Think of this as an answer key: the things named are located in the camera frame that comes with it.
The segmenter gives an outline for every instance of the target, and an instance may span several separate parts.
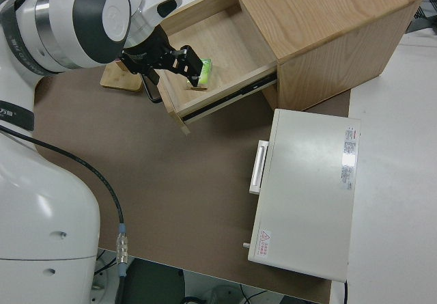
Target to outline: white drawer handle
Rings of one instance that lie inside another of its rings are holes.
[[[261,181],[264,171],[264,163],[266,162],[267,147],[268,141],[258,141],[257,156],[255,158],[255,164],[253,165],[251,186],[249,188],[249,193],[254,195],[259,195],[261,190]]]

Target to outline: warning label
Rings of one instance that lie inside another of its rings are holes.
[[[258,237],[257,256],[267,257],[271,237],[272,233],[270,231],[261,230]]]

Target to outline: wood grain surface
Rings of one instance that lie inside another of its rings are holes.
[[[186,27],[169,40],[176,48],[189,44],[200,58],[212,60],[208,89],[202,92],[191,90],[181,75],[159,72],[166,76],[162,84],[180,117],[276,70],[272,51],[238,4]]]
[[[113,62],[107,64],[100,85],[111,89],[139,91],[143,86],[143,80],[137,74],[131,74],[127,69],[123,70],[120,65]]]
[[[161,26],[171,36],[237,3],[238,0],[195,0],[168,16]]]
[[[283,63],[417,0],[241,0]]]
[[[384,70],[419,1],[279,67],[280,108],[305,110]]]

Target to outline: brown table surface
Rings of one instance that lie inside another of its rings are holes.
[[[89,161],[119,195],[129,254],[242,284],[328,303],[330,281],[247,260],[257,206],[249,194],[259,139],[273,112],[258,93],[190,125],[185,136],[162,104],[143,92],[99,86],[102,68],[44,82],[36,95],[35,137]],[[348,114],[345,93],[312,112]],[[100,247],[115,248],[117,214],[100,181],[47,150],[50,161],[79,176],[101,214]]]

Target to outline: wooden cabinet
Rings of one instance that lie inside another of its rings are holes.
[[[189,44],[212,60],[208,89],[192,90],[184,77],[163,71],[158,88],[184,129],[263,88],[271,107],[304,110],[378,76],[419,4],[197,0],[162,26],[174,47]]]

